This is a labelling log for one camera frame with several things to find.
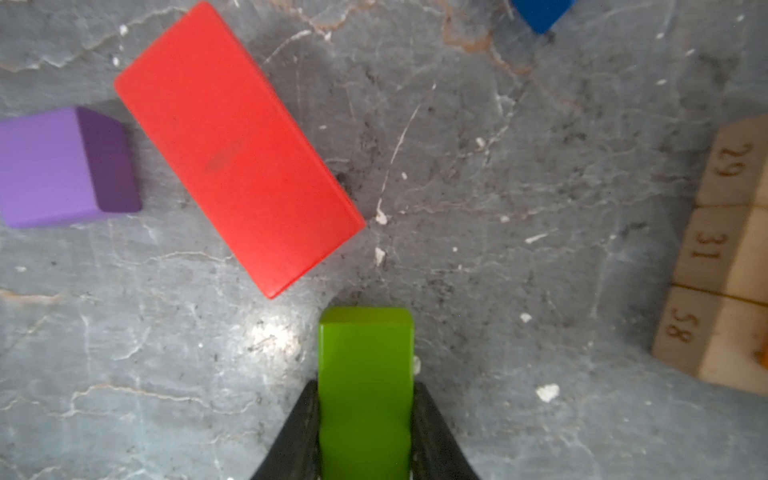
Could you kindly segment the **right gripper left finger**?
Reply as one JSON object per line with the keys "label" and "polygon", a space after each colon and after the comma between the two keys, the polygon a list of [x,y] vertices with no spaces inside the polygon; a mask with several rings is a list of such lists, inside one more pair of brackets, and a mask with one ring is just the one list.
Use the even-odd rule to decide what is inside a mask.
{"label": "right gripper left finger", "polygon": [[318,382],[304,387],[251,480],[315,480],[320,477]]}

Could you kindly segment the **red rectangular wood block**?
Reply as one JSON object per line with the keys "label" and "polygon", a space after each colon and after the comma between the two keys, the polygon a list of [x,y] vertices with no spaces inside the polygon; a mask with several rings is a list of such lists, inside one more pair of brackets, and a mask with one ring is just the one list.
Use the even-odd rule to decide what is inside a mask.
{"label": "red rectangular wood block", "polygon": [[364,228],[257,63],[200,2],[115,80],[246,272],[275,298]]}

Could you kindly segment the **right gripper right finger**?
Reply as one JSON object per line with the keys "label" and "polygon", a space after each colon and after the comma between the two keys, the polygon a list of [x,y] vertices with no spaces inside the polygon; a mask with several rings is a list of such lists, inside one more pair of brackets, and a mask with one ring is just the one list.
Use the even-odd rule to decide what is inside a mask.
{"label": "right gripper right finger", "polygon": [[414,384],[411,437],[413,479],[480,479],[422,382]]}

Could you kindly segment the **long natural wood block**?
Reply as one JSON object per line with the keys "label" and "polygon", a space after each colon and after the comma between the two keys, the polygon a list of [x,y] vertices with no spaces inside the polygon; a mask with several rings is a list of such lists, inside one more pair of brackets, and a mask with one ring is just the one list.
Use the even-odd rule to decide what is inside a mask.
{"label": "long natural wood block", "polygon": [[673,286],[652,345],[654,358],[701,381],[767,395],[767,308]]}

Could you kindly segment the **green wood block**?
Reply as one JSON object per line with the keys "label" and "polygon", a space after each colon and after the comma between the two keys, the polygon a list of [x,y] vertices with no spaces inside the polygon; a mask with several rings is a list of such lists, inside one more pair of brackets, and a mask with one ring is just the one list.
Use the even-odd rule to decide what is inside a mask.
{"label": "green wood block", "polygon": [[320,475],[407,479],[414,322],[405,308],[330,307],[318,332]]}

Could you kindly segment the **short natural wood block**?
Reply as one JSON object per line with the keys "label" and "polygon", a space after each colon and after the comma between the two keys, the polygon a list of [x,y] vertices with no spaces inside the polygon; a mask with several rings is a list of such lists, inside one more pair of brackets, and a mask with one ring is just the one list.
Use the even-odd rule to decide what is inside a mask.
{"label": "short natural wood block", "polygon": [[767,210],[750,206],[695,209],[681,243],[673,282],[765,305]]}

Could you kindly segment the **small blue cube block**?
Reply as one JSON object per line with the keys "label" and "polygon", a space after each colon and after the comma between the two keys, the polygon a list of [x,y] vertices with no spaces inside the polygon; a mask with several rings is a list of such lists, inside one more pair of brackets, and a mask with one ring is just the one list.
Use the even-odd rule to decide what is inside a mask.
{"label": "small blue cube block", "polygon": [[511,5],[537,34],[547,33],[575,0],[511,0]]}

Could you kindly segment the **small purple block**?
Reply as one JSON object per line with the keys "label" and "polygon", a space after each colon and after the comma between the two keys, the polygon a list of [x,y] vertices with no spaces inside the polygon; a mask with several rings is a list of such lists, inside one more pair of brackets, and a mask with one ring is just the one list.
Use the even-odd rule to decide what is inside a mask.
{"label": "small purple block", "polygon": [[106,115],[70,106],[1,122],[1,218],[10,228],[141,210],[128,137]]}

